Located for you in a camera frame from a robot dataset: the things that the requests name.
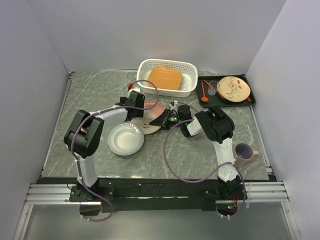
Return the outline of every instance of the gray countertop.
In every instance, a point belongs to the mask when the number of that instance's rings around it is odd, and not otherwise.
[[[88,112],[111,107],[127,95],[128,83],[135,81],[136,72],[131,71],[77,71],[71,74],[71,83],[53,142],[45,162],[42,177],[76,177],[77,170],[73,156],[63,142],[64,135],[80,109]],[[146,94],[146,101],[155,101],[157,96]],[[160,96],[159,103],[165,108],[174,100]],[[199,105],[197,93],[193,91],[186,98],[176,98],[190,104],[197,110],[204,110]],[[249,107],[230,107],[223,110],[235,124],[233,146],[247,143],[260,155],[240,168],[246,180],[268,180],[266,163],[258,139],[255,122]],[[163,143],[166,131],[146,135],[142,148],[130,156],[118,156],[108,146],[108,135],[113,127],[107,128],[101,136],[100,145],[95,153],[95,168],[98,176],[106,178],[175,178],[163,160]],[[182,178],[199,179],[217,167],[217,157],[211,141],[204,133],[192,138],[182,136],[179,129],[174,129],[167,142],[167,158],[173,170]],[[217,179],[215,173],[211,179]]]

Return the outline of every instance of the white basket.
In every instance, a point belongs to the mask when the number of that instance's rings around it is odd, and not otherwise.
[[[144,60],[139,66],[138,72],[136,74],[136,79],[148,80],[152,69],[159,66],[177,69],[182,73],[182,81],[179,89],[169,90],[158,88],[160,95],[185,98],[188,97],[191,94],[191,92],[196,89],[198,81],[197,68],[190,63],[182,61],[169,61],[161,59]],[[146,82],[138,82],[138,84],[144,93],[157,94],[155,88],[149,87]]]

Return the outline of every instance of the clear glass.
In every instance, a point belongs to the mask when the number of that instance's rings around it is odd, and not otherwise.
[[[211,82],[209,82],[208,94],[209,94],[210,96],[216,95],[219,87],[220,87],[220,84],[219,84],[217,81],[211,81]]]

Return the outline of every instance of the black tray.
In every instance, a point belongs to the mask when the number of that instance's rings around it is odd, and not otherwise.
[[[248,80],[244,75],[229,75],[229,76],[240,78],[240,79],[242,79],[243,81],[245,81],[249,85]],[[223,75],[223,76],[199,76],[198,77],[198,83],[197,83],[195,89],[196,89],[196,94],[198,95],[199,104],[202,107],[209,108],[212,105],[217,105],[220,108],[245,107],[245,106],[250,106],[250,105],[252,105],[252,104],[254,104],[256,102],[256,99],[255,99],[254,94],[252,93],[252,91],[251,91],[251,93],[249,95],[251,101],[244,100],[244,101],[241,101],[241,102],[232,102],[232,101],[228,101],[226,99],[223,99],[222,97],[219,96],[218,93],[216,93],[214,96],[210,96],[208,94],[208,84],[206,84],[205,82],[203,82],[204,93],[205,93],[205,96],[209,99],[209,101],[208,102],[201,101],[201,98],[203,97],[201,81],[206,80],[207,82],[210,82],[210,81],[219,82],[224,77],[227,77],[227,75]]]

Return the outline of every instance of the wooden plate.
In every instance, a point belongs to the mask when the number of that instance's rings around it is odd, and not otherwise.
[[[236,76],[226,76],[219,81],[218,93],[230,102],[238,103],[246,100],[250,95],[250,87]]]

